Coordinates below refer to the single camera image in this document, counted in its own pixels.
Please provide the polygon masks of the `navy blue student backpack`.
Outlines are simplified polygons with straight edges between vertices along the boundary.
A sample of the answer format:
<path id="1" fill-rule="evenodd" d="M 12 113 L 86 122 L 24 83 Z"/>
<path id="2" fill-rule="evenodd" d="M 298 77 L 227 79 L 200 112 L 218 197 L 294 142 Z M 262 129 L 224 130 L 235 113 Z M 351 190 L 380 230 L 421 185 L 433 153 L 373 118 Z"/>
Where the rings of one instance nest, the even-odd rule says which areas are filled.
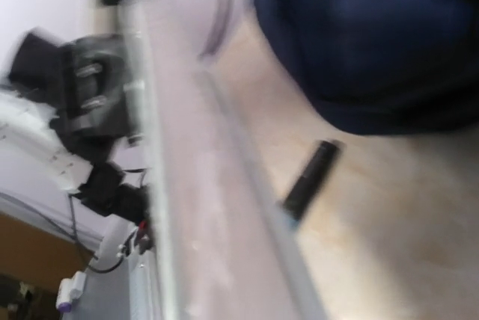
<path id="1" fill-rule="evenodd" d="M 315 111 L 355 135 L 478 123 L 478 0 L 254 0 Z"/>

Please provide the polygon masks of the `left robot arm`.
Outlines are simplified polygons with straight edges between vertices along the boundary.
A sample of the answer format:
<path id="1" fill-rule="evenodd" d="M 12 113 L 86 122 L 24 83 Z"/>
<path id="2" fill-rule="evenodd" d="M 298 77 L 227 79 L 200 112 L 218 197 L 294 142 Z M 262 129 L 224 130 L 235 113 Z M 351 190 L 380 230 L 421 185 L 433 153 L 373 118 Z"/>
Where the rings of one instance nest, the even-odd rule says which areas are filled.
<path id="1" fill-rule="evenodd" d="M 125 182 L 111 154 L 142 138 L 137 51 L 127 29 L 132 0 L 100 0 L 114 30 L 62 43 L 27 32 L 1 86 L 1 142 L 31 156 L 70 200 L 134 224 L 148 217 L 147 189 Z"/>

